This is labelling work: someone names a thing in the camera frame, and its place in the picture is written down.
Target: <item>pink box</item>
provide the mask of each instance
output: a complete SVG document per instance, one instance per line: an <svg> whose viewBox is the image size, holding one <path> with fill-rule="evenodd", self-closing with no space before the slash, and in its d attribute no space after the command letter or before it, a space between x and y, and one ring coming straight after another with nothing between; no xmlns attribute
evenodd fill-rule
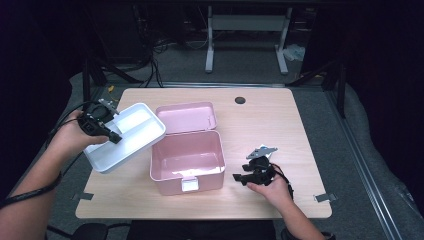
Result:
<svg viewBox="0 0 424 240"><path fill-rule="evenodd" d="M166 135L152 147L150 177L162 195L222 188L225 161L210 102L162 106Z"/></svg>

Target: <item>wooden table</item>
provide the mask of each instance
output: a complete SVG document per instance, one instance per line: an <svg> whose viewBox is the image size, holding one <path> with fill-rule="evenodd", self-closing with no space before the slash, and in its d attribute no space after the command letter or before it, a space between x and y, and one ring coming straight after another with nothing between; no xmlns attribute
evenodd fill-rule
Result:
<svg viewBox="0 0 424 240"><path fill-rule="evenodd" d="M237 104L236 97L244 97ZM137 152L109 174L93 171L85 188L94 194L81 199L79 218L109 219L274 219L279 213L259 194L233 179L248 174L242 165L261 144L277 147L271 161L280 165L294 188L294 200L309 218L331 215L328 202L314 195L325 189L293 95L284 88L144 88L127 89L118 110L143 102L152 111L163 105L210 101L226 161L219 190L174 196L159 194L150 178L151 148Z"/></svg>

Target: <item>white tray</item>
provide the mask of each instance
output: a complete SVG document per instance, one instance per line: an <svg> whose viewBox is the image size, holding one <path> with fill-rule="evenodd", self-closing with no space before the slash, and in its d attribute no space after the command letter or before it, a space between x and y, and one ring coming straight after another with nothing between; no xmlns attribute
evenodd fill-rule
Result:
<svg viewBox="0 0 424 240"><path fill-rule="evenodd" d="M88 146L84 154L93 169L108 173L129 160L137 151L143 151L165 137L166 127L144 103L137 103L115 115L106 124L122 137L117 144L110 141Z"/></svg>

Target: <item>round hole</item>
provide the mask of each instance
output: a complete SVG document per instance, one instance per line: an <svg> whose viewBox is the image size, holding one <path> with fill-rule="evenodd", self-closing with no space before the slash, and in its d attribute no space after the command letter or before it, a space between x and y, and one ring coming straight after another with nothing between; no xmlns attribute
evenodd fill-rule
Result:
<svg viewBox="0 0 424 240"><path fill-rule="evenodd" d="M236 97L235 101L237 104L244 104L246 99L244 97Z"/></svg>

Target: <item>person's hand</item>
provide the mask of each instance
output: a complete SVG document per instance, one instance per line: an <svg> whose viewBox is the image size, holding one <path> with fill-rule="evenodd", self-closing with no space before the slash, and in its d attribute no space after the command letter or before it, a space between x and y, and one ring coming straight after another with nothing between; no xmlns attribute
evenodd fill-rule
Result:
<svg viewBox="0 0 424 240"><path fill-rule="evenodd" d="M282 173L278 167L274 166L274 169ZM278 174L275 174L274 180L268 186L257 185L251 182L247 183L246 186L263 195L277 209L282 205L293 203L286 181Z"/></svg>
<svg viewBox="0 0 424 240"><path fill-rule="evenodd" d="M53 137L46 151L55 152L63 159L69 159L83 151L87 146L105 143L109 140L106 136L89 136L84 133L76 120L81 111L75 110Z"/></svg>

